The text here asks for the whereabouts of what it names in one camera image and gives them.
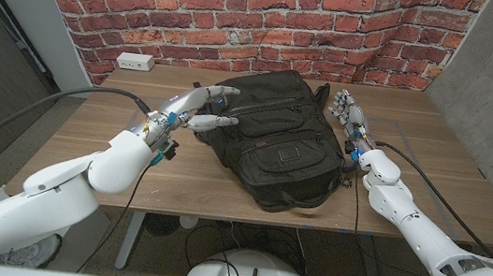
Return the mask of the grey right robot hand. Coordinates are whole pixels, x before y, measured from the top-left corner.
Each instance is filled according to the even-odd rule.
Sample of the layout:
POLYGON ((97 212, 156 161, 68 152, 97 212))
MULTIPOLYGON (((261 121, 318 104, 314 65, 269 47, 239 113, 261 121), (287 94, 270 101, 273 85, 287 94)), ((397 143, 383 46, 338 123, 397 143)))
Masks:
POLYGON ((354 161, 358 161, 363 153, 375 148, 368 120, 347 89, 336 92, 333 105, 327 109, 343 126, 343 132, 347 137, 345 152, 354 161))

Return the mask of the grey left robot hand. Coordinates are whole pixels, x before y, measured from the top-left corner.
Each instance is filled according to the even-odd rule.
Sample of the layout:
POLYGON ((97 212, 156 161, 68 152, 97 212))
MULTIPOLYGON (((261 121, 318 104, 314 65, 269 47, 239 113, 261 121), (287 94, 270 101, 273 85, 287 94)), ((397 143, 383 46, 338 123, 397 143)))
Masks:
POLYGON ((239 123, 238 118, 197 114, 208 103, 220 101, 227 95, 237 95, 239 89, 226 86, 207 86, 194 88, 168 99, 158 110, 147 116, 144 141, 152 151, 162 147, 176 128, 185 127, 195 132, 205 132, 217 127, 239 123))

